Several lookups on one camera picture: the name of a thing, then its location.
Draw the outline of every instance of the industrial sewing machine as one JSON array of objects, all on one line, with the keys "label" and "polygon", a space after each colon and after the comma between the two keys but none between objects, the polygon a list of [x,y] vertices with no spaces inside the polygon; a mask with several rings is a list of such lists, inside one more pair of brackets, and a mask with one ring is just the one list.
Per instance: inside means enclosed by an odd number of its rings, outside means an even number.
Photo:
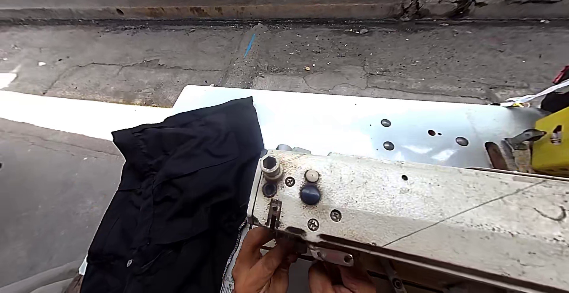
[{"label": "industrial sewing machine", "polygon": [[378,291],[562,292],[568,200],[564,177],[270,150],[249,216]]}]

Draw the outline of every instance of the hexagonal bolt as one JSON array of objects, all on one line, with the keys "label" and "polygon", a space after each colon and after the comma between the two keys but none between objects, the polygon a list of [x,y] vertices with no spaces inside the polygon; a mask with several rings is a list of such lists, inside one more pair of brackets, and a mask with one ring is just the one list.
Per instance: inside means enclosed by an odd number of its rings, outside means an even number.
[{"label": "hexagonal bolt", "polygon": [[260,170],[267,180],[278,180],[282,175],[281,162],[272,155],[265,155],[260,160]]}]

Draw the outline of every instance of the cracked concrete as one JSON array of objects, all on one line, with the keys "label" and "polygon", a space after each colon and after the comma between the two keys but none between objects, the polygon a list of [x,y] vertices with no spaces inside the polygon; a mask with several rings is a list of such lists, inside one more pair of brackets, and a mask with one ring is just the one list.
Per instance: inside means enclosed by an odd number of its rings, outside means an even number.
[{"label": "cracked concrete", "polygon": [[7,90],[166,107],[188,84],[499,102],[549,86],[569,44],[567,23],[0,30],[0,71],[18,73]]},{"label": "cracked concrete", "polygon": [[244,32],[229,26],[0,31],[6,59],[0,71],[18,73],[8,90],[150,106],[172,106],[184,85],[217,83]]}]

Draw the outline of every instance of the finger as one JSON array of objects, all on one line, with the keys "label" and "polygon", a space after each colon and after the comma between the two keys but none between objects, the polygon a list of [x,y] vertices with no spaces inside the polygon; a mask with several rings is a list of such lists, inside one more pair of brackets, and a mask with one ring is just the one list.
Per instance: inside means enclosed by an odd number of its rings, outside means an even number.
[{"label": "finger", "polygon": [[344,286],[353,293],[375,293],[375,285],[367,274],[357,268],[339,266]]},{"label": "finger", "polygon": [[252,266],[263,257],[260,247],[271,238],[271,231],[267,228],[259,227],[247,232],[231,271],[233,279],[239,280],[246,277]]},{"label": "finger", "polygon": [[259,226],[247,232],[241,244],[239,255],[256,257],[260,247],[273,239],[273,232],[270,229]]},{"label": "finger", "polygon": [[288,289],[288,270],[290,268],[291,255],[285,257],[282,263],[276,268],[271,278],[271,293],[286,293]]},{"label": "finger", "polygon": [[309,268],[309,288],[310,293],[334,293],[332,281],[321,262],[316,262]]},{"label": "finger", "polygon": [[247,281],[265,283],[273,276],[276,268],[282,263],[288,255],[290,247],[277,244],[267,252],[252,268],[247,277]]},{"label": "finger", "polygon": [[354,293],[342,284],[334,285],[332,288],[334,289],[334,293]]}]

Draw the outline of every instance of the black fabric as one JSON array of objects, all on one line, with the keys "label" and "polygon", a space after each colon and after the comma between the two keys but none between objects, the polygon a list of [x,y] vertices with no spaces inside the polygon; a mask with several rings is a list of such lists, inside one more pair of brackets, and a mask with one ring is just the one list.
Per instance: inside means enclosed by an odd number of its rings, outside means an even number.
[{"label": "black fabric", "polygon": [[113,137],[126,162],[81,292],[219,292],[263,150],[252,98]]}]

